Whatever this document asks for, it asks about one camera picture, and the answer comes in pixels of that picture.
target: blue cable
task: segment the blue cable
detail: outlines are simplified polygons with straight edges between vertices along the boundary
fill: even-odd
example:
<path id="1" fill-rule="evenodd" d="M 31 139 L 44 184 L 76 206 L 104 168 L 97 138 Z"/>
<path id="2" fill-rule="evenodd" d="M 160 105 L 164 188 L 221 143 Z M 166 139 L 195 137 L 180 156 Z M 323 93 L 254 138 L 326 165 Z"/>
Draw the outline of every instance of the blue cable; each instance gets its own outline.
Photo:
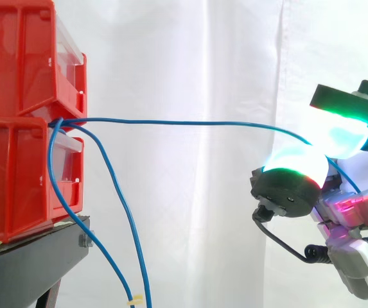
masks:
<path id="1" fill-rule="evenodd" d="M 105 161 L 105 164 L 107 165 L 108 171 L 111 175 L 112 183 L 114 183 L 115 190 L 117 192 L 118 198 L 121 200 L 121 203 L 124 207 L 125 213 L 127 214 L 128 222 L 130 223 L 132 237 L 134 238 L 134 244 L 135 244 L 135 248 L 137 250 L 139 267 L 141 268 L 141 273 L 142 273 L 143 282 L 144 282 L 146 306 L 147 306 L 147 308 L 152 308 L 150 281 L 149 281 L 149 278 L 148 278 L 148 273 L 146 271 L 143 250 L 141 248 L 141 243 L 139 242 L 137 227 L 136 227 L 135 221 L 132 217 L 132 213 L 131 213 L 131 210 L 128 206 L 128 203 L 127 203 L 127 201 L 124 197 L 124 194 L 122 193 L 121 187 L 119 186 L 118 179 L 115 175 L 114 168 L 112 167 L 111 162 L 108 158 L 107 152 L 105 151 L 101 141 L 97 138 L 97 136 L 95 136 L 89 130 L 86 130 L 85 128 L 83 128 L 81 126 L 74 125 L 74 124 L 65 124 L 63 126 L 71 127 L 71 128 L 74 128 L 76 130 L 80 130 L 81 132 L 85 133 L 86 135 L 88 135 L 89 137 L 91 137 L 95 141 L 95 143 L 97 144 L 97 146 L 99 147 L 99 149 L 101 151 L 102 157 L 103 157 L 103 159 Z"/>
<path id="2" fill-rule="evenodd" d="M 283 128 L 278 128 L 272 125 L 249 123 L 249 122 L 234 122 L 234 121 L 163 121 L 163 120 L 125 120 L 125 119 L 111 119 L 107 117 L 87 117 L 83 119 L 66 119 L 63 121 L 63 125 L 70 123 L 82 123 L 82 122 L 110 122 L 110 123 L 121 123 L 121 124 L 154 124 L 154 125 L 184 125 L 184 126 L 246 126 L 263 128 L 266 130 L 273 130 L 276 132 L 285 133 L 292 136 L 305 144 L 311 144 L 304 137 L 290 132 L 289 130 L 284 130 Z M 358 186 L 352 181 L 352 179 L 342 170 L 333 160 L 327 157 L 328 162 L 353 186 L 357 193 L 360 193 Z"/>
<path id="3" fill-rule="evenodd" d="M 127 281 L 125 280 L 124 276 L 122 275 L 121 271 L 119 270 L 117 264 L 112 259 L 111 255 L 105 249 L 104 245 L 101 243 L 101 241 L 93 234 L 89 228 L 82 222 L 80 218 L 69 208 L 67 202 L 65 201 L 64 197 L 62 196 L 60 189 L 57 185 L 57 179 L 55 178 L 54 171 L 53 171 L 53 148 L 54 148 L 54 142 L 57 137 L 57 133 L 61 127 L 63 119 L 60 118 L 56 123 L 53 130 L 53 133 L 51 134 L 51 138 L 49 140 L 48 144 L 48 174 L 49 178 L 51 180 L 51 184 L 54 188 L 55 194 L 57 195 L 58 199 L 60 200 L 63 208 L 67 211 L 68 215 L 75 221 L 75 223 L 80 226 L 80 228 L 92 239 L 92 241 L 95 243 L 95 245 L 101 250 L 102 254 L 104 254 L 105 258 L 107 258 L 108 262 L 111 264 L 112 268 L 116 272 L 119 280 L 121 281 L 125 293 L 127 294 L 128 301 L 133 300 L 130 287 L 128 286 Z"/>
<path id="4" fill-rule="evenodd" d="M 70 126 L 71 123 L 82 123 L 82 122 L 109 122 L 109 123 L 121 123 L 121 124 L 157 124 L 157 125 L 185 125 L 185 126 L 246 126 L 246 127 L 254 127 L 254 128 L 263 128 L 263 129 L 267 129 L 267 130 L 273 130 L 273 131 L 276 131 L 276 132 L 285 133 L 287 135 L 290 135 L 290 136 L 302 141 L 303 143 L 310 144 L 310 142 L 308 142 L 305 138 L 297 135 L 296 133 L 293 133 L 293 132 L 290 132 L 288 130 L 284 130 L 282 128 L 278 128 L 278 127 L 275 127 L 275 126 L 270 126 L 270 125 L 265 125 L 265 124 L 258 124 L 258 123 L 233 122 L 233 121 L 125 120 L 125 119 L 111 119 L 111 118 L 103 118 L 103 117 L 94 117 L 94 118 L 92 117 L 92 118 L 83 118 L 83 119 L 66 119 L 64 121 L 61 121 L 63 126 L 73 127 L 73 128 L 76 128 L 76 129 L 79 129 L 80 127 L 79 126 L 77 126 L 77 127 Z M 57 124 L 58 124 L 58 122 L 53 121 L 49 125 L 50 125 L 50 127 L 54 127 Z M 98 138 L 96 138 L 96 136 L 93 137 L 93 134 L 91 132 L 89 132 L 89 133 L 85 132 L 85 133 L 90 135 L 90 137 L 92 137 L 96 141 L 98 146 L 101 145 L 100 150 L 101 150 L 101 153 L 104 156 L 105 150 L 102 148 L 102 144 L 100 144 Z M 327 159 L 328 159 L 328 162 L 349 182 L 349 184 L 351 184 L 353 186 L 354 190 L 357 193 L 360 193 L 359 187 L 352 181 L 352 179 L 345 173 L 345 171 L 342 170 L 329 157 L 327 157 Z M 125 200 L 125 197 L 123 196 L 123 194 L 122 194 L 122 192 L 119 188 L 119 184 L 118 184 L 118 181 L 116 180 L 115 174 L 114 174 L 114 177 L 113 177 L 113 182 L 114 182 L 114 185 L 116 186 L 118 196 L 119 196 L 119 198 L 120 198 L 120 200 L 121 200 L 121 202 L 122 202 L 122 204 L 125 208 L 125 206 L 128 206 L 128 205 L 127 205 L 127 202 Z M 141 258 L 143 260 L 143 256 L 142 256 L 142 254 L 141 255 L 139 254 L 139 249 L 138 249 L 137 245 L 136 245 L 136 248 L 137 248 L 137 253 L 138 253 L 139 260 L 141 260 Z"/>

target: red storage drawer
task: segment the red storage drawer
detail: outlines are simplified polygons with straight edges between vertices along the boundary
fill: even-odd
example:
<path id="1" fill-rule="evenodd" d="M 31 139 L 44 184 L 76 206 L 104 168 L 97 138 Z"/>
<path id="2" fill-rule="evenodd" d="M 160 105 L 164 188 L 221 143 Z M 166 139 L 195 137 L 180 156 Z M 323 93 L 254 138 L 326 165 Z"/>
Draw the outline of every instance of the red storage drawer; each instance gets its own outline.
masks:
<path id="1" fill-rule="evenodd" d="M 0 116 L 87 116 L 86 57 L 51 0 L 0 0 Z"/>
<path id="2" fill-rule="evenodd" d="M 52 132 L 45 120 L 0 117 L 0 241 L 52 227 L 67 216 L 47 170 Z M 83 141 L 59 133 L 53 152 L 58 186 L 74 212 L 82 210 Z"/>

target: white backdrop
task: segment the white backdrop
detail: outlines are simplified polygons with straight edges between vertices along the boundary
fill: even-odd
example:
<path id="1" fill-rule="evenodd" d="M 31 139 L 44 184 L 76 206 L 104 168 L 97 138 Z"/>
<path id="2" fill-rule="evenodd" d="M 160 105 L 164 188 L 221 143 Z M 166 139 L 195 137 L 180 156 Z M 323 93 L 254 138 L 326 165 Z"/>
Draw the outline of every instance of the white backdrop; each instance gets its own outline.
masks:
<path id="1" fill-rule="evenodd" d="M 89 116 L 274 123 L 281 3 L 56 1 L 88 57 Z M 88 125 L 103 141 L 138 227 L 153 306 L 263 306 L 265 238 L 250 172 L 273 134 L 248 128 Z M 134 294 L 129 225 L 87 140 L 84 214 Z M 97 248 L 62 281 L 59 308 L 126 307 Z"/>
<path id="2" fill-rule="evenodd" d="M 88 57 L 89 116 L 234 120 L 300 131 L 318 83 L 368 78 L 368 1 L 56 0 Z M 274 135 L 248 128 L 87 125 L 103 141 L 134 214 L 163 307 L 368 307 L 332 266 L 265 241 L 250 215 L 250 171 Z M 276 146 L 290 140 L 276 135 Z M 84 214 L 143 293 L 130 229 L 96 146 L 86 140 Z M 322 244 L 310 219 L 270 228 L 297 249 Z M 62 281 L 58 308 L 126 307 L 97 247 Z"/>

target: black cable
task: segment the black cable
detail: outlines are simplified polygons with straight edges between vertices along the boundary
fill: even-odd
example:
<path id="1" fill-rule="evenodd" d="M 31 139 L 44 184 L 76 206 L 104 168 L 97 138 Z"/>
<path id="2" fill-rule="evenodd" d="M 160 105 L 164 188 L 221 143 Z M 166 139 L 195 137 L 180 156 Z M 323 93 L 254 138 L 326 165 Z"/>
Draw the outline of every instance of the black cable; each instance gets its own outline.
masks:
<path id="1" fill-rule="evenodd" d="M 292 255 L 296 256 L 299 260 L 308 263 L 324 263 L 324 264 L 331 264 L 331 260 L 328 257 L 328 248 L 325 246 L 316 246 L 316 245 L 308 245 L 305 248 L 305 254 L 307 257 L 304 257 L 299 252 L 294 250 L 292 247 L 290 247 L 288 244 L 280 240 L 278 237 L 276 237 L 274 234 L 272 234 L 267 228 L 264 227 L 264 225 L 258 221 L 255 217 L 252 217 L 257 227 L 271 240 L 273 240 L 275 243 L 277 243 L 279 246 L 284 248 L 287 252 L 291 253 Z"/>

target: bolt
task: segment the bolt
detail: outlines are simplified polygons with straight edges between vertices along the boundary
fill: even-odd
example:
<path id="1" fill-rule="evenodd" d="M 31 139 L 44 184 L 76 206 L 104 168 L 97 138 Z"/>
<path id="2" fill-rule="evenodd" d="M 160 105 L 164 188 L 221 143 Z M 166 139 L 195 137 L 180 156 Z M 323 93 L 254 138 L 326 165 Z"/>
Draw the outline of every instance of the bolt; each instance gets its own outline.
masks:
<path id="1" fill-rule="evenodd" d="M 84 247 L 84 248 L 88 248 L 88 247 L 92 247 L 94 246 L 94 242 L 92 241 L 92 239 L 86 234 L 83 233 L 80 235 L 80 247 Z"/>

